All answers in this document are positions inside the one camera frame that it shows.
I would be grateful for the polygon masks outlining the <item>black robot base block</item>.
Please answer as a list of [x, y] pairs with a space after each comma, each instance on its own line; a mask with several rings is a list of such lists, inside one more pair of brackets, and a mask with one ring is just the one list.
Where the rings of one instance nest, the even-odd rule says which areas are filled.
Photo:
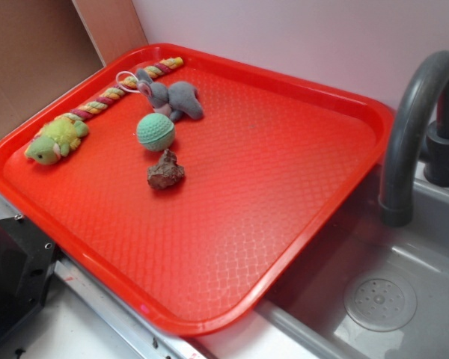
[[0, 347], [44, 307], [58, 252], [31, 220], [0, 219]]

